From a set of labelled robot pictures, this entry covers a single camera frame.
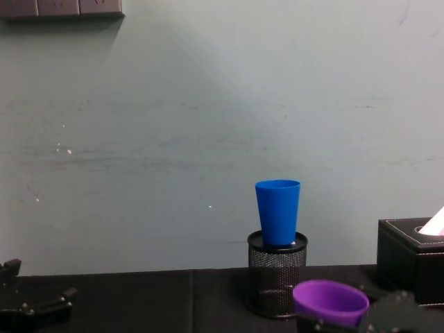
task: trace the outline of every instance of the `pen holder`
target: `pen holder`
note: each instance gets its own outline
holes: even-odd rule
[[[269,246],[256,231],[248,237],[246,306],[267,318],[296,315],[293,288],[299,283],[299,267],[307,261],[306,236],[297,232],[295,244]]]
[[[430,218],[379,220],[377,276],[424,306],[444,306],[444,236],[418,231]]]

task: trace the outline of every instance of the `cup rim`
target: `cup rim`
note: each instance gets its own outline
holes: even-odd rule
[[[256,188],[259,189],[285,189],[290,187],[300,186],[300,182],[293,179],[267,179],[256,183]]]
[[[350,293],[354,293],[355,295],[358,295],[359,297],[362,298],[362,300],[366,303],[365,307],[362,307],[361,309],[358,310],[354,310],[354,311],[337,311],[337,310],[330,310],[330,309],[326,309],[324,307],[318,307],[316,305],[313,304],[308,304],[306,302],[301,302],[301,300],[297,297],[297,291],[300,288],[306,287],[310,284],[317,284],[317,285],[329,285],[329,286],[334,286],[336,288],[339,289],[343,289],[344,291],[350,292]],[[349,318],[349,317],[354,317],[354,316],[360,316],[362,315],[365,311],[368,310],[368,308],[370,307],[370,301],[368,299],[368,297],[366,296],[366,294],[364,294],[362,291],[353,288],[352,286],[349,286],[347,284],[344,283],[340,283],[340,282],[336,282],[336,281],[332,281],[332,280],[308,280],[305,282],[301,282],[300,284],[296,285],[296,287],[294,287],[293,289],[293,299],[296,302],[299,302],[303,307],[306,307],[308,309],[314,310],[318,313],[322,313],[322,314],[326,314],[326,315],[331,315],[331,316],[336,316],[336,317],[342,317],[342,318]]]

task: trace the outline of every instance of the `white tissue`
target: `white tissue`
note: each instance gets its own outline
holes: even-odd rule
[[[443,236],[444,235],[444,207],[433,216],[429,222],[424,225],[420,234],[427,234],[429,236]]]

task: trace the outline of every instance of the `black table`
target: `black table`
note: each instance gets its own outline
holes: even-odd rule
[[[272,320],[244,306],[247,268],[98,275],[21,277],[19,288],[36,300],[79,291],[69,322],[42,333],[296,333],[294,320]],[[350,278],[372,284],[375,266],[312,266],[300,281]]]

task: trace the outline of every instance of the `plastic cup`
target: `plastic cup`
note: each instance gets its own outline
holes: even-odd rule
[[[329,280],[310,280],[293,289],[296,313],[357,327],[370,302],[360,290]]]
[[[264,243],[283,246],[295,241],[299,193],[296,180],[263,180],[256,184]]]

